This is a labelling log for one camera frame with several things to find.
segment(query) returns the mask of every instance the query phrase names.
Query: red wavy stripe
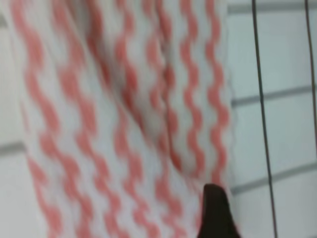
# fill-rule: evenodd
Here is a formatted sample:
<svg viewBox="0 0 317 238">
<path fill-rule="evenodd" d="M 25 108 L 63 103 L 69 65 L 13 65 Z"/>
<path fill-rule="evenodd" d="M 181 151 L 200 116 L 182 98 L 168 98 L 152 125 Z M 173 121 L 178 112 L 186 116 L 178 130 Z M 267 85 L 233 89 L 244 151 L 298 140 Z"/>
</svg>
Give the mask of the red wavy stripe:
<svg viewBox="0 0 317 238">
<path fill-rule="evenodd" d="M 163 173 L 156 181 L 155 193 L 158 201 L 164 202 L 168 207 L 168 213 L 162 217 L 162 220 L 174 230 L 174 238 L 187 237 L 186 231 L 176 222 L 183 215 L 183 208 L 180 199 L 174 197 L 170 189 L 167 158 L 161 158 L 161 161 Z"/>
<path fill-rule="evenodd" d="M 87 37 L 88 45 L 90 51 L 95 58 L 97 64 L 100 65 L 103 78 L 106 80 L 106 83 L 109 84 L 109 72 L 106 62 L 98 54 L 98 44 L 102 42 L 103 35 L 103 21 L 100 10 L 96 4 L 95 0 L 87 0 L 86 4 L 88 6 L 88 11 L 90 12 L 91 18 L 91 32 Z M 88 135 L 86 133 L 79 134 L 77 136 L 77 143 L 81 148 L 82 152 L 92 158 L 97 170 L 97 175 L 94 178 L 95 186 L 97 190 L 109 200 L 110 210 L 107 213 L 104 213 L 104 222 L 106 229 L 111 236 L 117 235 L 119 238 L 129 238 L 130 235 L 127 231 L 122 230 L 119 227 L 117 222 L 117 215 L 121 210 L 121 200 L 120 197 L 108 187 L 110 182 L 110 175 L 108 167 L 106 164 L 106 159 L 100 155 L 97 155 L 89 142 Z"/>
<path fill-rule="evenodd" d="M 193 93 L 199 85 L 199 72 L 197 65 L 191 59 L 191 43 L 197 37 L 197 22 L 191 11 L 191 0 L 182 0 L 180 2 L 182 13 L 187 18 L 188 36 L 181 42 L 180 51 L 181 57 L 188 70 L 188 86 L 184 91 L 184 101 L 189 108 L 193 118 L 193 125 L 187 133 L 187 143 L 189 148 L 194 152 L 196 159 L 195 176 L 199 176 L 205 168 L 205 155 L 197 142 L 197 133 L 202 128 L 202 113 L 193 101 Z"/>
<path fill-rule="evenodd" d="M 165 45 L 170 43 L 172 37 L 172 24 L 171 19 L 168 13 L 165 11 L 163 6 L 163 0 L 156 0 L 156 12 L 159 19 L 160 31 L 163 33 L 163 42 L 162 48 L 164 49 Z M 170 156 L 175 167 L 180 171 L 181 170 L 181 159 L 180 156 L 173 149 L 172 145 L 172 136 L 177 133 L 178 130 L 178 119 L 177 113 L 171 107 L 169 103 L 170 92 L 175 88 L 175 76 L 172 69 L 172 66 L 168 63 L 164 72 L 166 79 L 166 88 L 164 89 L 163 96 L 166 104 L 166 113 L 167 113 L 167 140 L 168 148 L 170 150 Z"/>
<path fill-rule="evenodd" d="M 145 12 L 145 15 L 148 17 L 149 21 L 155 25 L 154 20 L 154 5 L 150 5 L 150 0 L 143 0 L 143 9 Z M 157 30 L 154 30 L 149 39 L 146 43 L 146 56 L 147 60 L 149 62 L 149 65 L 153 68 L 155 71 L 155 74 L 157 76 L 156 83 L 153 85 L 152 89 L 150 90 L 150 101 L 153 109 L 156 111 L 157 114 L 160 116 L 164 115 L 164 109 L 161 104 L 162 101 L 162 93 L 164 91 L 164 84 L 163 84 L 163 78 L 162 78 L 162 72 L 163 72 L 163 63 L 159 58 L 160 55 L 160 47 L 159 47 L 159 41 L 158 41 L 159 33 Z M 168 154 L 168 135 L 166 129 L 164 129 L 158 138 L 158 147 L 161 152 L 164 154 Z"/>
<path fill-rule="evenodd" d="M 13 22 L 17 31 L 21 35 L 26 44 L 28 53 L 28 66 L 24 77 L 30 96 L 33 101 L 40 107 L 48 129 L 51 132 L 57 132 L 59 129 L 59 121 L 54 108 L 49 100 L 41 93 L 38 86 L 36 74 L 43 69 L 43 48 L 42 42 L 37 32 L 26 24 L 24 19 L 26 1 L 15 0 L 10 6 Z M 28 159 L 29 168 L 33 177 L 35 192 L 41 211 L 43 212 L 49 226 L 50 237 L 59 236 L 62 233 L 62 218 L 58 207 L 48 205 L 41 191 L 41 187 L 47 185 L 47 178 L 41 168 L 31 159 Z"/>
<path fill-rule="evenodd" d="M 117 109 L 119 123 L 114 134 L 114 149 L 117 156 L 125 158 L 128 163 L 129 176 L 124 181 L 123 187 L 127 194 L 129 194 L 137 204 L 137 209 L 133 212 L 134 221 L 146 230 L 148 237 L 160 237 L 159 228 L 156 224 L 149 222 L 146 218 L 145 213 L 149 212 L 146 201 L 136 192 L 137 183 L 144 179 L 141 158 L 137 153 L 132 152 L 129 147 L 127 141 L 128 120 L 120 105 L 117 106 Z"/>
<path fill-rule="evenodd" d="M 87 36 L 87 43 L 89 49 L 94 56 L 95 61 L 99 65 L 103 79 L 106 83 L 106 86 L 110 85 L 110 74 L 107 66 L 107 62 L 103 59 L 103 57 L 99 54 L 98 46 L 103 41 L 103 18 L 102 14 L 96 4 L 95 0 L 86 0 L 86 5 L 88 7 L 88 11 L 90 13 L 91 19 L 91 31 Z"/>
<path fill-rule="evenodd" d="M 77 201 L 81 207 L 81 218 L 76 228 L 77 237 L 92 237 L 89 227 L 89 221 L 93 219 L 92 203 L 88 196 L 81 195 L 77 190 L 76 179 L 80 176 L 80 171 L 76 160 L 59 151 L 54 139 L 48 134 L 43 134 L 40 137 L 40 144 L 45 154 L 53 160 L 58 160 L 62 164 L 66 174 L 63 180 L 65 193 L 71 201 Z"/>
<path fill-rule="evenodd" d="M 221 141 L 222 132 L 229 123 L 229 112 L 221 103 L 220 89 L 224 84 L 222 66 L 215 58 L 215 48 L 220 40 L 220 21 L 214 9 L 214 0 L 206 0 L 206 12 L 211 22 L 211 39 L 206 44 L 206 57 L 211 64 L 214 84 L 208 89 L 209 103 L 216 109 L 218 120 L 216 125 L 211 129 L 210 140 L 218 152 L 216 167 L 212 172 L 211 178 L 214 183 L 222 185 L 221 173 L 227 163 L 227 154 Z"/>
<path fill-rule="evenodd" d="M 172 37 L 172 23 L 170 16 L 164 9 L 164 0 L 156 0 L 156 11 L 158 13 L 158 19 L 160 23 L 160 28 L 163 32 L 166 41 L 170 41 Z"/>
<path fill-rule="evenodd" d="M 116 0 L 118 9 L 124 16 L 124 32 L 115 44 L 115 55 L 117 60 L 123 65 L 125 70 L 126 86 L 122 90 L 122 97 L 127 109 L 131 112 L 134 120 L 144 132 L 144 125 L 142 122 L 141 113 L 136 109 L 133 102 L 133 96 L 138 90 L 137 70 L 130 62 L 127 54 L 127 40 L 134 33 L 134 19 L 132 13 L 126 7 L 125 0 Z"/>
<path fill-rule="evenodd" d="M 167 83 L 167 94 L 166 94 L 165 101 L 166 101 L 166 110 L 167 110 L 167 126 L 168 126 L 168 141 L 169 141 L 169 148 L 170 148 L 170 156 L 175 167 L 179 171 L 181 171 L 182 170 L 181 159 L 180 159 L 180 156 L 177 154 L 177 152 L 174 150 L 174 147 L 172 144 L 172 137 L 173 135 L 177 134 L 177 131 L 178 131 L 178 118 L 177 118 L 177 113 L 171 107 L 169 103 L 170 91 L 174 90 L 175 88 L 174 71 L 170 64 L 168 64 L 166 67 L 165 78 Z"/>
<path fill-rule="evenodd" d="M 130 235 L 127 231 L 120 229 L 116 220 L 116 217 L 121 210 L 121 200 L 120 197 L 108 187 L 108 184 L 110 183 L 110 174 L 106 159 L 93 151 L 89 142 L 89 137 L 86 133 L 83 132 L 82 134 L 77 135 L 76 141 L 81 148 L 81 151 L 86 156 L 89 156 L 95 164 L 97 174 L 94 177 L 94 182 L 97 190 L 109 200 L 109 211 L 104 214 L 104 221 L 108 234 L 110 236 L 117 235 L 120 238 L 129 238 Z"/>
<path fill-rule="evenodd" d="M 80 42 L 76 39 L 75 33 L 69 25 L 69 19 L 65 12 L 65 6 L 58 0 L 53 0 L 53 15 L 54 23 L 57 29 L 65 36 L 68 43 L 69 60 L 67 65 L 58 69 L 59 80 L 66 97 L 73 101 L 80 112 L 83 131 L 90 134 L 95 134 L 97 131 L 95 108 L 93 102 L 85 99 L 82 96 L 79 88 L 77 73 L 85 64 L 83 49 Z M 80 176 L 79 168 L 77 167 L 74 158 L 67 157 L 58 151 L 57 147 L 50 141 L 50 138 L 42 138 L 42 145 L 46 147 L 47 153 L 51 153 L 63 164 L 66 169 L 68 180 L 66 181 L 65 190 L 68 191 L 68 196 L 77 200 L 81 206 L 81 220 L 76 229 L 78 237 L 91 237 L 90 222 L 93 219 L 93 208 L 90 198 L 81 195 L 76 188 L 76 178 Z"/>
<path fill-rule="evenodd" d="M 34 187 L 39 206 L 49 224 L 50 231 L 49 236 L 57 236 L 62 232 L 62 218 L 59 210 L 55 207 L 48 205 L 41 192 L 41 187 L 45 187 L 48 183 L 48 179 L 44 171 L 37 165 L 37 163 L 31 158 L 27 158 L 28 166 L 31 175 L 34 180 Z"/>
</svg>

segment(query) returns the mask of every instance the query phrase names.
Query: tile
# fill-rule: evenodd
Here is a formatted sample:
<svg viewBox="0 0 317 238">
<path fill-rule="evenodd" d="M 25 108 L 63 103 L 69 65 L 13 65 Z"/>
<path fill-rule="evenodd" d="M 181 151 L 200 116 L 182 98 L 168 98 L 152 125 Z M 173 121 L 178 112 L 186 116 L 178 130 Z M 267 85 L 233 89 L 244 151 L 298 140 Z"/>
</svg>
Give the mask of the tile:
<svg viewBox="0 0 317 238">
<path fill-rule="evenodd" d="M 272 173 L 316 160 L 312 94 L 265 101 Z"/>
<path fill-rule="evenodd" d="M 16 73 L 9 34 L 0 29 L 0 146 L 21 139 L 22 124 L 16 94 Z"/>
<path fill-rule="evenodd" d="M 23 154 L 0 158 L 0 237 L 45 237 L 40 209 Z"/>
<path fill-rule="evenodd" d="M 234 159 L 230 166 L 232 185 L 239 186 L 267 177 L 260 104 L 237 107 L 234 111 Z"/>
<path fill-rule="evenodd" d="M 228 59 L 234 97 L 258 95 L 258 69 L 252 15 L 229 16 L 228 31 Z"/>
<path fill-rule="evenodd" d="M 313 44 L 315 78 L 317 78 L 317 9 L 310 10 L 310 26 Z"/>
<path fill-rule="evenodd" d="M 317 237 L 317 171 L 274 184 L 279 238 Z"/>
<path fill-rule="evenodd" d="M 304 10 L 259 13 L 258 33 L 265 93 L 311 84 Z"/>
<path fill-rule="evenodd" d="M 274 237 L 268 186 L 234 196 L 231 207 L 243 238 Z"/>
</svg>

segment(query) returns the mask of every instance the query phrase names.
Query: fabric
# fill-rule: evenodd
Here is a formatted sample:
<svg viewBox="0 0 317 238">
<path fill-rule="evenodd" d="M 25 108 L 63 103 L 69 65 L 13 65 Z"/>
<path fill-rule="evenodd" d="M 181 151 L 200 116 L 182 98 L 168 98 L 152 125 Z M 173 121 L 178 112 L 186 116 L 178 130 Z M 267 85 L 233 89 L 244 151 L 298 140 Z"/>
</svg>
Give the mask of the fabric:
<svg viewBox="0 0 317 238">
<path fill-rule="evenodd" d="M 47 237 L 196 237 L 225 186 L 225 2 L 1 3 Z"/>
</svg>

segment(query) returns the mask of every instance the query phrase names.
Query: black wire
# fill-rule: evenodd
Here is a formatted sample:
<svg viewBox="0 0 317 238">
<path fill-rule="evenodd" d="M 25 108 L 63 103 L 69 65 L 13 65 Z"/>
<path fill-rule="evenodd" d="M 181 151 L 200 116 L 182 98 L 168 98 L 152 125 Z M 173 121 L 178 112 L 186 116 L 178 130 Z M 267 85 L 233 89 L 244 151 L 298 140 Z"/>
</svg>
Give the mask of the black wire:
<svg viewBox="0 0 317 238">
<path fill-rule="evenodd" d="M 264 110 L 264 97 L 263 97 L 260 52 L 259 52 L 259 37 L 258 37 L 256 0 L 252 0 L 252 15 L 253 15 L 254 38 L 255 38 L 256 54 L 257 54 L 260 103 L 261 103 L 261 112 L 262 112 L 262 123 L 263 123 L 263 134 L 264 134 L 264 143 L 265 143 L 265 155 L 266 155 L 266 167 L 267 167 L 267 174 L 268 174 L 268 185 L 269 185 L 269 193 L 270 193 L 272 216 L 273 216 L 274 237 L 277 238 L 277 225 L 276 225 L 274 194 L 273 194 L 273 185 L 272 185 L 272 174 L 271 174 L 271 166 L 270 166 L 269 153 L 268 153 L 267 132 L 266 132 L 266 122 L 265 122 L 265 110 Z"/>
<path fill-rule="evenodd" d="M 305 0 L 305 12 L 306 12 L 307 34 L 308 34 L 308 42 L 309 42 L 309 54 L 311 58 L 315 145 L 316 145 L 316 151 L 317 151 L 316 85 L 315 85 L 314 56 L 313 56 L 313 46 L 312 46 L 312 37 L 311 37 L 311 26 L 309 21 L 308 0 Z"/>
</svg>

